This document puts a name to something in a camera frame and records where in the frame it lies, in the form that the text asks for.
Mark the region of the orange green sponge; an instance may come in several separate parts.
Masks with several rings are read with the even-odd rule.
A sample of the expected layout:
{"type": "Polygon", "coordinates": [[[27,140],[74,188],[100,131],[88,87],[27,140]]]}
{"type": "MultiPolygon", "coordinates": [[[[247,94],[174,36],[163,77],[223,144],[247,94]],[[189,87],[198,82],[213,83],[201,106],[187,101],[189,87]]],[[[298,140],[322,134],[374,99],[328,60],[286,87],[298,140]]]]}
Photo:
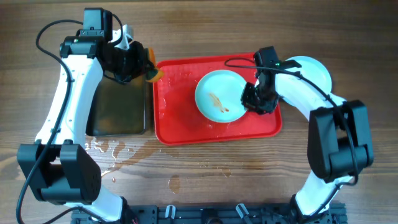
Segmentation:
{"type": "Polygon", "coordinates": [[[147,65],[146,65],[146,81],[155,83],[159,81],[164,72],[156,66],[155,53],[152,48],[146,48],[147,65]]]}

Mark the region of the light blue plate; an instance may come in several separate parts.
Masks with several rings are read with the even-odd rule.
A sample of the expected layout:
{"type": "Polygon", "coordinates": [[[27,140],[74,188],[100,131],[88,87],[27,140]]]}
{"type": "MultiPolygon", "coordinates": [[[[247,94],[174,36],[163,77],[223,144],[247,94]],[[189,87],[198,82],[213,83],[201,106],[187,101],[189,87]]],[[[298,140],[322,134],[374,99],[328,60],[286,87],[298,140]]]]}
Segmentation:
{"type": "Polygon", "coordinates": [[[295,60],[301,64],[301,68],[288,68],[290,72],[300,71],[300,73],[310,81],[314,82],[325,93],[332,91],[332,79],[327,68],[318,60],[308,56],[294,56],[287,60],[295,60]]]}
{"type": "Polygon", "coordinates": [[[195,103],[200,113],[216,123],[230,123],[246,114],[241,97],[247,81],[231,70],[206,74],[195,89],[195,103]]]}

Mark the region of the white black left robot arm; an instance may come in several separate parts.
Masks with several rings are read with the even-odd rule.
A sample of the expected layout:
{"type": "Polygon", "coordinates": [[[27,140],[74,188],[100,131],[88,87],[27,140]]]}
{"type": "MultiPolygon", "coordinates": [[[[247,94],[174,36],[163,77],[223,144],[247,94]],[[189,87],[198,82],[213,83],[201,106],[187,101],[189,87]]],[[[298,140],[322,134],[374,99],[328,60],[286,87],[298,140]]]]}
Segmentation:
{"type": "Polygon", "coordinates": [[[134,223],[126,200],[102,185],[100,168],[85,151],[86,124],[104,72],[122,83],[141,75],[156,82],[163,73],[154,53],[139,42],[123,49],[103,37],[67,37],[57,61],[60,80],[47,120],[34,143],[17,151],[23,188],[39,201],[66,205],[101,223],[134,223]]]}

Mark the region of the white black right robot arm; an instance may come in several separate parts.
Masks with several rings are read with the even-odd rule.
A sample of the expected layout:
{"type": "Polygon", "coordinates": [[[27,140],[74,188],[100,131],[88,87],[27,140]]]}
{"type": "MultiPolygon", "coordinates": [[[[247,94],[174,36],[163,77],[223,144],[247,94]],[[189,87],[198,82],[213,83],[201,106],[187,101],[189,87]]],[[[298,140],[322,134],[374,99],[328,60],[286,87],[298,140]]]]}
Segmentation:
{"type": "Polygon", "coordinates": [[[290,216],[308,222],[323,216],[344,186],[358,183],[359,173],[374,161],[368,110],[359,100],[347,101],[323,87],[326,68],[310,57],[287,61],[256,58],[256,83],[247,83],[241,103],[267,114],[283,98],[308,120],[307,159],[311,172],[292,196],[290,216]]]}

